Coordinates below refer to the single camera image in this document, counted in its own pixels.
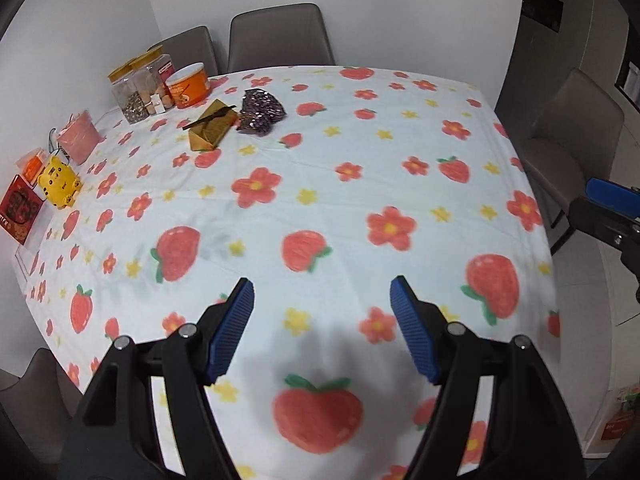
silver bolt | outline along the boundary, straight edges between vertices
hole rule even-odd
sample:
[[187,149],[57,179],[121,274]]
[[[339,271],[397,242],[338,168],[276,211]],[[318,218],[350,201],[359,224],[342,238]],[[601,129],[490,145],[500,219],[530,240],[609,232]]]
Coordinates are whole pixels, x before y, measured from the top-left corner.
[[195,335],[197,331],[198,331],[198,327],[195,326],[193,323],[186,323],[178,329],[178,334],[180,334],[180,337],[187,338],[187,337],[191,337],[192,335]]
[[531,346],[531,339],[529,339],[525,335],[517,335],[515,338],[513,338],[513,342],[516,343],[517,347],[523,350]]
[[123,348],[125,348],[126,346],[129,345],[129,343],[131,343],[131,339],[129,338],[129,336],[127,335],[121,335],[120,337],[116,338],[116,341],[113,342],[113,345],[118,349],[118,350],[122,350]]
[[462,323],[454,321],[447,325],[447,332],[449,332],[451,335],[463,335],[463,333],[466,332],[466,326],[464,326]]

tablecloth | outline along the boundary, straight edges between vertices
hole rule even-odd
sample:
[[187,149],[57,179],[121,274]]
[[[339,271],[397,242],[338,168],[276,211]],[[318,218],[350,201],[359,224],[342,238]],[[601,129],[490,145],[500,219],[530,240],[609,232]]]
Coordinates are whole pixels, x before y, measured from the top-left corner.
[[[201,107],[100,121],[82,191],[30,269],[33,318],[84,390],[118,334],[164,337],[246,276],[254,313],[208,388],[242,478],[401,478],[436,389],[390,309],[395,276],[480,336],[527,333],[541,348],[558,336],[545,231],[515,150],[467,83],[303,66],[212,85]],[[181,126],[249,88],[287,117],[268,136],[232,130],[191,152]],[[154,387],[165,459],[180,470]],[[479,461],[490,396],[483,381],[462,471]]]

chair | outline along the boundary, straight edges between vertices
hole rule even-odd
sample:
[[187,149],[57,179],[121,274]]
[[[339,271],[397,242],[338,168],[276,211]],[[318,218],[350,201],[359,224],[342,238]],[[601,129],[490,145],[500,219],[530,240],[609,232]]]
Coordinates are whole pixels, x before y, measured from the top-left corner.
[[193,63],[204,63],[207,76],[212,77],[220,73],[209,29],[203,25],[162,40],[149,47],[149,50],[158,45],[162,45],[162,51],[171,56],[176,70]]
[[[520,160],[561,208],[552,228],[569,212],[571,201],[584,194],[587,180],[609,179],[624,121],[620,106],[577,68],[545,105],[532,136],[520,148]],[[574,233],[569,227],[551,254]]]
[[21,378],[0,371],[0,478],[52,480],[82,394],[48,349]]
[[333,65],[316,4],[294,4],[238,14],[231,21],[226,71],[289,65]]

pink pouch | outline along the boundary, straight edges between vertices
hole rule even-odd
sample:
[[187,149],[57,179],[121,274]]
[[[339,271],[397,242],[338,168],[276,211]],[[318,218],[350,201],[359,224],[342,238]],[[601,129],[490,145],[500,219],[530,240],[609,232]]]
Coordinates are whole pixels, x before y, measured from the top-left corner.
[[84,163],[101,140],[89,110],[72,118],[58,136],[58,144],[76,164]]

yellow tiger figurine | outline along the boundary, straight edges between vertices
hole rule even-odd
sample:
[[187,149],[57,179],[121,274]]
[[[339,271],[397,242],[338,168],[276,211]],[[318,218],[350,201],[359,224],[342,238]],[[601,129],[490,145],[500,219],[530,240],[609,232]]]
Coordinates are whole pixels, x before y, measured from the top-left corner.
[[47,199],[58,209],[64,209],[66,206],[73,207],[76,202],[76,193],[82,189],[82,183],[76,177],[74,170],[63,164],[55,155],[51,155],[38,177],[38,185]]

